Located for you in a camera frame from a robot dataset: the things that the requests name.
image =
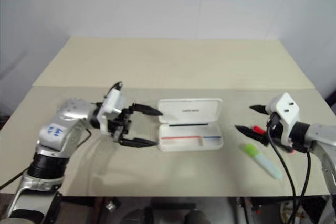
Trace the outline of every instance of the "green highlighter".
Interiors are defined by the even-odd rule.
[[[243,151],[253,158],[269,175],[275,179],[282,178],[282,172],[269,160],[263,153],[258,150],[253,144],[246,144]]]

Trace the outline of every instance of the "table top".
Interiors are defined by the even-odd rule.
[[[71,38],[35,86],[313,89],[277,40]]]
[[[0,184],[32,161],[40,128],[50,122],[56,107],[67,98],[101,101],[106,88],[34,86],[1,131]],[[161,152],[156,147],[130,148],[93,130],[93,136],[73,154],[61,192],[68,196],[289,196],[291,189],[280,161],[271,149],[246,138],[234,124],[265,126],[267,117],[250,105],[267,104],[280,90],[243,91],[220,89],[125,88],[128,102],[155,106],[159,99],[221,98],[218,124],[224,146],[215,151]],[[301,121],[335,125],[336,117],[314,89],[290,90],[301,108]],[[135,114],[130,137],[156,139],[159,122]],[[241,143],[253,143],[283,171],[275,180],[241,151]],[[306,173],[306,156],[280,151],[301,191]],[[15,181],[3,190],[13,193]],[[312,155],[312,170],[306,195],[327,194],[320,161]]]

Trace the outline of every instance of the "table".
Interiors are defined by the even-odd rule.
[[[1,132],[0,183],[26,167],[34,153],[39,129],[52,118],[55,108],[68,97],[100,101],[106,88],[33,87]],[[162,98],[218,97],[223,99],[219,119],[224,147],[217,151],[164,153],[156,147],[130,148],[112,143],[93,131],[92,138],[78,149],[66,170],[61,192],[67,196],[289,196],[287,177],[274,180],[254,163],[239,145],[254,143],[282,169],[271,149],[239,133],[234,124],[265,126],[266,116],[248,107],[266,104],[281,91],[243,90],[123,90],[129,102],[136,100],[156,105]],[[292,90],[301,107],[301,119],[307,123],[336,124],[336,117],[314,89]],[[159,123],[135,114],[131,137],[156,139]],[[297,190],[302,188],[306,172],[304,154],[285,154]],[[3,192],[13,193],[17,182]],[[319,160],[312,156],[312,171],[307,195],[327,194]]]
[[[272,149],[244,137],[234,124],[265,126],[267,117],[248,107],[267,104],[284,91],[301,107],[303,122],[336,124],[333,112],[277,40],[71,38],[1,131],[0,184],[32,161],[38,132],[57,106],[71,97],[101,101],[119,80],[130,103],[222,98],[224,147],[163,153],[156,147],[119,146],[94,130],[68,164],[61,188],[67,196],[289,196],[285,173],[274,180],[239,145],[253,142],[282,169]],[[130,137],[156,139],[158,127],[157,119],[136,114]],[[305,156],[283,155],[296,188],[302,188]],[[13,193],[17,184],[3,192]],[[306,194],[326,193],[320,162],[313,156]]]

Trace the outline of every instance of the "white wall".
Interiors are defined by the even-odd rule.
[[[1,0],[1,108],[12,112],[69,36],[279,38],[325,97],[336,0]]]

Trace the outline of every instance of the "wire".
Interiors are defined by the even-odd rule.
[[[84,144],[92,136],[92,133],[89,129],[85,129],[85,130],[89,133],[89,135],[86,137],[86,139],[84,139],[82,142],[80,142],[80,144],[77,145],[76,149],[78,149],[80,146],[82,146],[82,144]]]
[[[308,181],[309,181],[309,176],[310,176],[310,169],[311,169],[311,158],[310,158],[310,154],[309,152],[306,153],[307,154],[307,172],[306,172],[306,179],[304,181],[304,185],[303,185],[303,189],[300,195],[300,198],[298,200],[298,203],[296,204],[295,209],[293,208],[293,212],[290,215],[287,224],[290,224],[291,220],[295,221],[295,216],[297,211],[299,210],[302,202],[303,202],[303,198],[305,196],[306,190],[307,190],[307,185],[308,185]]]
[[[294,183],[293,183],[292,177],[290,176],[290,173],[288,171],[288,168],[287,168],[287,165],[286,165],[284,159],[282,158],[281,154],[279,153],[279,151],[277,150],[277,148],[276,148],[276,146],[275,146],[275,144],[273,142],[273,139],[272,139],[271,134],[270,134],[270,126],[267,126],[266,137],[267,137],[269,143],[271,144],[273,150],[277,154],[278,158],[280,159],[283,168],[286,171],[287,177],[288,177],[289,182],[290,182],[290,186],[292,188],[292,193],[293,193],[293,209],[295,209],[295,206],[296,206],[296,193],[295,193]]]
[[[21,175],[25,172],[25,170],[28,170],[28,167],[26,169],[24,169],[22,172],[20,172],[19,174],[15,175],[13,178],[11,178],[10,180],[8,180],[7,182],[3,183],[0,186],[0,191],[2,189],[4,189],[6,186],[8,186],[10,183],[12,183],[13,181],[17,180],[19,177],[21,177]]]
[[[92,133],[89,129],[86,129],[86,131],[89,133],[89,135],[80,143],[77,145],[77,148],[78,149],[82,144],[84,144],[91,136],[92,136]],[[29,167],[27,167],[26,169],[24,169],[22,172],[20,172],[19,174],[15,175],[13,178],[11,178],[10,180],[8,180],[7,182],[3,183],[1,186],[0,186],[0,191],[2,189],[4,189],[6,186],[8,186],[9,184],[11,184],[12,182],[14,182],[15,180],[17,180],[19,177],[22,176],[22,174],[28,170]]]

